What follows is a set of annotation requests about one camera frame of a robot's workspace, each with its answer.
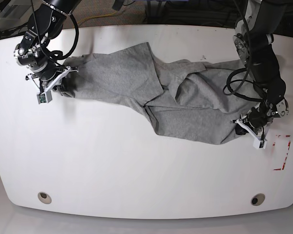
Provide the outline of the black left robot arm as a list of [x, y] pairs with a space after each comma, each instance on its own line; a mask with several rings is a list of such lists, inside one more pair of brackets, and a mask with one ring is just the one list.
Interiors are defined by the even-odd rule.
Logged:
[[[33, 10], [27, 23], [27, 31], [15, 49], [17, 62], [28, 66], [32, 74], [29, 79], [38, 78], [38, 102], [51, 101], [51, 90], [58, 90], [63, 78], [72, 72], [70, 67], [59, 64], [68, 58], [62, 51], [49, 51], [50, 40], [56, 38], [63, 28], [66, 18], [72, 18], [72, 11], [78, 5], [76, 0], [47, 0], [37, 10]], [[276, 6], [267, 0], [251, 0], [235, 26], [233, 37], [236, 50], [245, 68], [230, 73], [223, 92], [247, 99], [237, 89], [232, 89], [233, 77], [239, 73], [251, 75], [253, 86], [260, 95], [258, 107], [250, 110], [238, 121], [238, 130], [265, 131], [278, 114], [277, 99], [273, 97], [279, 78], [279, 65], [272, 50], [273, 31], [279, 22]]]

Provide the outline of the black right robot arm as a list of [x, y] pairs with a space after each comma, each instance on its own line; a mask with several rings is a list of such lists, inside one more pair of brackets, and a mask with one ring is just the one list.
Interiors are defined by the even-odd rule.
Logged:
[[271, 122], [287, 112], [286, 84], [265, 35], [247, 39], [238, 34], [244, 63], [164, 63], [148, 43], [112, 54], [68, 58], [66, 67], [53, 66], [41, 74], [42, 87], [56, 77], [56, 90], [79, 99], [127, 106], [152, 124]]

